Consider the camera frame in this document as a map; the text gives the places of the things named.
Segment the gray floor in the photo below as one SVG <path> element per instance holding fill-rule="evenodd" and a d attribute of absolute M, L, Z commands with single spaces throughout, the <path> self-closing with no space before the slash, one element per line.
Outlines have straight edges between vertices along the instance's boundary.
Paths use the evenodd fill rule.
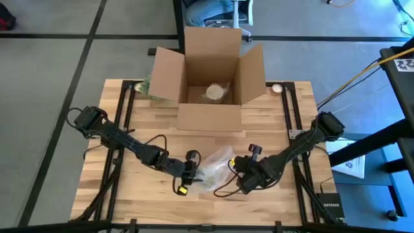
<path fill-rule="evenodd" d="M 39 34 L 87 34 L 100 4 L 99 0 L 2 2 L 17 16 L 19 24 L 13 33 Z M 333 8 L 321 1 L 260 0 L 254 5 L 255 25 L 249 29 L 253 35 L 266 36 L 401 37 L 398 24 L 402 20 L 392 0 L 361 0 L 347 8 Z M 97 34 L 175 33 L 172 1 L 166 0 L 108 0 L 97 30 Z M 0 107 L 3 109 L 0 146 L 4 151 L 0 159 L 0 227 L 15 226 L 18 222 L 84 43 L 84 39 L 0 39 Z M 264 46 L 267 80 L 310 80 L 317 102 L 377 59 L 379 49 L 400 45 L 254 41 L 244 43 L 243 51 L 257 43 Z M 94 40 L 72 107 L 98 104 L 106 78 L 149 75 L 153 57 L 148 57 L 146 52 L 156 46 L 176 47 L 177 41 Z M 372 133 L 402 118 L 390 86 L 363 98 L 388 83 L 384 72 L 378 71 L 324 110 L 337 111 L 356 102 L 336 116 L 348 132 Z M 68 220 L 82 170 L 81 154 L 86 147 L 87 141 L 79 133 L 64 126 L 31 225 Z M 390 157 L 396 151 L 390 149 Z M 414 188 L 407 174 L 396 174 L 396 180 L 409 199 Z M 376 187 L 338 186 L 338 190 L 346 202 L 349 224 L 396 228 L 378 214 L 366 214 L 369 221 L 363 223 L 353 217 L 387 210 L 390 205 L 387 192 Z M 367 198 L 376 194 L 378 198 L 373 202 L 358 202 L 353 199 L 353 192 Z M 410 230 L 407 227 L 413 216 L 414 213 L 400 220 L 398 227 Z"/>

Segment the black floor strip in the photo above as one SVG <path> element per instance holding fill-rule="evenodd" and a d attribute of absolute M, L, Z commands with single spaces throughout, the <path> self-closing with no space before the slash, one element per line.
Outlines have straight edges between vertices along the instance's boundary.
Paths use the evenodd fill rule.
<path fill-rule="evenodd" d="M 88 34 L 25 34 L 25 33 L 0 33 L 0 38 L 14 39 L 87 39 Z"/>
<path fill-rule="evenodd" d="M 178 39 L 177 35 L 95 35 L 94 39 Z"/>
<path fill-rule="evenodd" d="M 252 36 L 256 41 L 407 42 L 404 37 Z"/>
<path fill-rule="evenodd" d="M 53 154 L 56 149 L 56 145 L 58 144 L 59 137 L 63 129 L 63 125 L 65 123 L 66 113 L 69 107 L 71 106 L 73 96 L 75 94 L 80 77 L 82 75 L 83 67 L 85 66 L 88 53 L 91 49 L 93 35 L 95 35 L 96 29 L 98 28 L 99 22 L 102 17 L 102 13 L 104 12 L 104 9 L 105 9 L 106 2 L 107 0 L 101 0 L 98 12 L 96 13 L 96 16 L 95 16 L 95 20 L 92 24 L 91 30 L 89 31 L 88 40 L 86 41 L 85 46 L 83 47 L 83 51 L 80 56 L 76 70 L 73 74 L 71 84 L 69 85 L 66 97 L 63 101 L 63 105 L 59 113 L 58 121 L 56 122 L 56 126 L 53 129 L 52 136 L 46 148 L 45 156 L 43 157 L 38 174 L 36 176 L 36 180 L 34 181 L 34 184 L 28 196 L 25 208 L 23 209 L 23 213 L 21 214 L 20 221 L 19 221 L 19 227 L 27 226 L 30 221 L 30 218 L 32 217 L 32 213 L 36 205 L 36 201 L 38 200 L 41 188 L 46 178 L 47 170 L 49 169 L 50 162 L 52 161 Z"/>

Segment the cardboard box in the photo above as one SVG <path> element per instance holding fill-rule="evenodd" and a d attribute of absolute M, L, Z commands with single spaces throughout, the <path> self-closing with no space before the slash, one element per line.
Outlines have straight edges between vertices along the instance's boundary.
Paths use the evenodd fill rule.
<path fill-rule="evenodd" d="M 242 131 L 241 106 L 266 93 L 263 49 L 239 57 L 241 30 L 186 27 L 186 55 L 158 47 L 150 95 L 179 103 L 177 128 Z M 194 104 L 212 83 L 230 82 L 223 104 Z"/>

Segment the plastic bag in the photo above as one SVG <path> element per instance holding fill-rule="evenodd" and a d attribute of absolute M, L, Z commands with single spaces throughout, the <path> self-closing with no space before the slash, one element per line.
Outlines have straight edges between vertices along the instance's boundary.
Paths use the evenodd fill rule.
<path fill-rule="evenodd" d="M 196 104 L 221 104 L 226 98 L 228 90 L 230 88 L 230 82 L 226 83 L 213 83 L 211 84 L 205 93 L 200 95 L 196 99 Z"/>
<path fill-rule="evenodd" d="M 227 163 L 234 157 L 235 155 L 231 146 L 223 146 L 211 154 L 200 164 L 195 175 L 195 178 L 202 180 L 202 182 L 196 182 L 193 185 L 200 192 L 212 192 L 223 185 L 230 174 Z"/>

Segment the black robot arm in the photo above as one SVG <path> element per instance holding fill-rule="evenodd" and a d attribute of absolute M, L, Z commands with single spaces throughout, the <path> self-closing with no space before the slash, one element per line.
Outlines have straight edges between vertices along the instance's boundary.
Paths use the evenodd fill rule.
<path fill-rule="evenodd" d="M 310 130 L 299 134 L 279 155 L 271 155 L 256 161 L 261 148 L 250 145 L 249 150 L 253 152 L 251 157 L 238 156 L 234 160 L 236 172 L 243 174 L 238 178 L 237 186 L 244 194 L 248 194 L 252 190 L 275 185 L 281 179 L 286 163 L 303 152 L 310 151 L 320 142 L 335 141 L 343 134 L 343 129 L 343 124 L 334 115 L 322 112 L 312 122 Z"/>
<path fill-rule="evenodd" d="M 195 162 L 191 159 L 195 156 L 187 156 L 187 161 L 168 157 L 168 151 L 154 145 L 143 144 L 127 132 L 118 129 L 107 117 L 107 113 L 98 107 L 85 107 L 76 117 L 74 128 L 87 139 L 100 136 L 101 143 L 107 148 L 117 150 L 125 147 L 135 153 L 142 164 L 158 171 L 168 173 L 174 177 L 188 179 L 195 170 Z"/>

